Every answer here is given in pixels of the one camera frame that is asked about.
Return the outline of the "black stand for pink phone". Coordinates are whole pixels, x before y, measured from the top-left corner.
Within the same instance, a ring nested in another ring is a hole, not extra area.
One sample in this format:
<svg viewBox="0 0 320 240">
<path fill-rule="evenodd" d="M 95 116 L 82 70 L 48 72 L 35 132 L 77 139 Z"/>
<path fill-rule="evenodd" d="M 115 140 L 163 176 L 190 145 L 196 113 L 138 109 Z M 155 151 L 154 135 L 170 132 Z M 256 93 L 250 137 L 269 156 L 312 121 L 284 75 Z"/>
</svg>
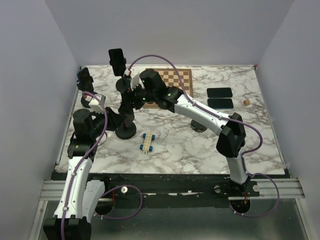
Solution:
<svg viewBox="0 0 320 240">
<path fill-rule="evenodd" d="M 115 134 L 121 140 L 128 140 L 137 132 L 136 125 L 132 120 L 119 121 L 117 125 Z"/>
</svg>

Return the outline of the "black stand with blue phone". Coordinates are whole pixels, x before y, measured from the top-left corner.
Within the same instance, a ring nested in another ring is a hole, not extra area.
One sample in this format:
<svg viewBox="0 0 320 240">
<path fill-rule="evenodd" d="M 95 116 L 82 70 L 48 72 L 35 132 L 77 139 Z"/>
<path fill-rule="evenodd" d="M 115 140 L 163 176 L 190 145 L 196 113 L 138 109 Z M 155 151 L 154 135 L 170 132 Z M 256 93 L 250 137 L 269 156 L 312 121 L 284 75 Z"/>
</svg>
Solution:
<svg viewBox="0 0 320 240">
<path fill-rule="evenodd" d="M 93 78 L 89 75 L 89 76 L 78 76 L 78 80 L 77 80 L 77 88 L 79 91 L 83 92 L 88 92 L 91 93 L 93 95 L 96 95 L 97 92 L 94 91 L 94 86 L 93 86 Z M 82 97 L 80 99 L 80 102 L 82 104 L 83 107 L 85 108 L 90 108 L 89 107 L 89 102 L 91 101 L 92 97 L 88 94 L 82 94 Z"/>
</svg>

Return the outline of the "blue phone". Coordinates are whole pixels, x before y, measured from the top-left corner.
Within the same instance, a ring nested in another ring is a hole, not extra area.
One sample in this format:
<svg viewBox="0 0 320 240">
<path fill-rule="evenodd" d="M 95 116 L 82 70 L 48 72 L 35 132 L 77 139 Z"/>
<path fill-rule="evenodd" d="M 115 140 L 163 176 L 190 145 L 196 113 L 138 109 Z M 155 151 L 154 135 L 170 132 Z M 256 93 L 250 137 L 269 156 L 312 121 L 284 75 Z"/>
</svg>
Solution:
<svg viewBox="0 0 320 240">
<path fill-rule="evenodd" d="M 87 67 L 82 68 L 77 72 L 77 87 L 80 91 L 93 92 L 93 78 L 90 75 L 89 69 Z"/>
</svg>

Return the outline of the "teal phone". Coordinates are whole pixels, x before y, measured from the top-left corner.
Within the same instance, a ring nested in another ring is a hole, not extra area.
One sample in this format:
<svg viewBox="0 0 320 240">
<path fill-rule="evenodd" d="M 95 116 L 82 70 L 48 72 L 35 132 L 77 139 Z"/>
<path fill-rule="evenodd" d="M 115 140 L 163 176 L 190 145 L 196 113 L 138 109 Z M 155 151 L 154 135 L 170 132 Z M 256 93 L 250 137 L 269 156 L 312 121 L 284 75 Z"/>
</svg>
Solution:
<svg viewBox="0 0 320 240">
<path fill-rule="evenodd" d="M 231 110 L 234 108 L 233 101 L 230 98 L 208 98 L 207 104 L 215 110 Z"/>
</svg>

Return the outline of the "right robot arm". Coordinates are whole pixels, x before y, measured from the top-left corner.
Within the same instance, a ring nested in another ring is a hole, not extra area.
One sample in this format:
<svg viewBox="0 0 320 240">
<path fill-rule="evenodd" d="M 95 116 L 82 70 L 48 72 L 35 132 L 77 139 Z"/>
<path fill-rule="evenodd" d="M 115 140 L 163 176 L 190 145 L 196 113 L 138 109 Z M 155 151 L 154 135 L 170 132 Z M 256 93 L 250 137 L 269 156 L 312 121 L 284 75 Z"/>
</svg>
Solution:
<svg viewBox="0 0 320 240">
<path fill-rule="evenodd" d="M 116 89 L 121 93 L 123 106 L 138 110 L 145 103 L 155 103 L 163 110 L 186 116 L 211 130 L 218 137 L 217 151 L 227 160 L 232 180 L 230 191 L 236 196 L 247 192 L 248 174 L 241 159 L 246 132 L 239 114 L 228 115 L 196 102 L 178 87 L 166 86 L 154 69 L 124 75 L 116 82 Z"/>
</svg>

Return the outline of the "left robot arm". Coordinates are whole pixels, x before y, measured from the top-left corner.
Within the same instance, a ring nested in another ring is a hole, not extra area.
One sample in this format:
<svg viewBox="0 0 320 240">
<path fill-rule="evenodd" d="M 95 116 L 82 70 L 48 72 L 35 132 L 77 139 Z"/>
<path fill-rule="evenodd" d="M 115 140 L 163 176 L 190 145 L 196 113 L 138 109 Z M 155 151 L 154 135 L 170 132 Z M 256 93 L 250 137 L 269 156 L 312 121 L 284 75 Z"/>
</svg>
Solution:
<svg viewBox="0 0 320 240">
<path fill-rule="evenodd" d="M 43 223 L 49 240 L 89 240 L 91 219 L 99 197 L 110 194 L 111 185 L 104 180 L 88 180 L 98 142 L 106 131 L 120 139 L 130 139 L 137 131 L 128 117 L 106 107 L 101 113 L 79 109 L 73 113 L 74 132 L 67 149 L 68 169 L 59 204 L 52 218 Z"/>
</svg>

